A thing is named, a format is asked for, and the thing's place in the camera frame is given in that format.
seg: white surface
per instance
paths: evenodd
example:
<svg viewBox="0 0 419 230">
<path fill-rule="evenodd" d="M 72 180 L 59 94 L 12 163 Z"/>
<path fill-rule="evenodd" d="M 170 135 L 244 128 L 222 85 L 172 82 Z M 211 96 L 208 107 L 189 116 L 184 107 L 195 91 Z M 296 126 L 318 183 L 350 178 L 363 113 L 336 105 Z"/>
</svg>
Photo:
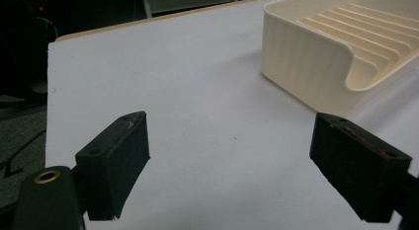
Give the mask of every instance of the white surface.
<svg viewBox="0 0 419 230">
<path fill-rule="evenodd" d="M 419 65 L 419 0 L 396 1 L 265 5 L 262 72 L 319 112 L 349 115 Z"/>
<path fill-rule="evenodd" d="M 260 69 L 261 0 L 49 46 L 46 164 L 147 112 L 151 160 L 123 211 L 88 230 L 394 230 L 359 220 L 308 157 L 314 111 Z M 418 70 L 351 120 L 415 158 Z"/>
</svg>

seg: dish rack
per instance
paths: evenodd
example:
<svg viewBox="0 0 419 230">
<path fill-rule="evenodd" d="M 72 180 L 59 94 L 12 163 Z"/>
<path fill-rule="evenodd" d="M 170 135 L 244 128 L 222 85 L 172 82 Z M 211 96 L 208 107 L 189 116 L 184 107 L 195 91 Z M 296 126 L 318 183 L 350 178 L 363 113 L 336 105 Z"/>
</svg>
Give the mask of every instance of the dish rack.
<svg viewBox="0 0 419 230">
<path fill-rule="evenodd" d="M 264 6 L 263 74 L 318 112 L 346 116 L 419 64 L 419 0 Z"/>
</svg>

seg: white table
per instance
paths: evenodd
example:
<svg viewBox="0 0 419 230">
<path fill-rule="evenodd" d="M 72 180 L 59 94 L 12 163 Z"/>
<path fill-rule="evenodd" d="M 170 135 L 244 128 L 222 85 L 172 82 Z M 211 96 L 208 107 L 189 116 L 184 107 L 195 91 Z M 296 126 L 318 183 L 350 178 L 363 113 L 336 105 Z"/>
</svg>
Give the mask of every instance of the white table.
<svg viewBox="0 0 419 230">
<path fill-rule="evenodd" d="M 309 159 L 315 112 L 260 72 L 257 0 L 49 46 L 46 165 L 146 111 L 151 160 L 122 218 L 88 230 L 394 230 L 362 222 Z M 419 69 L 348 119 L 411 155 Z"/>
</svg>

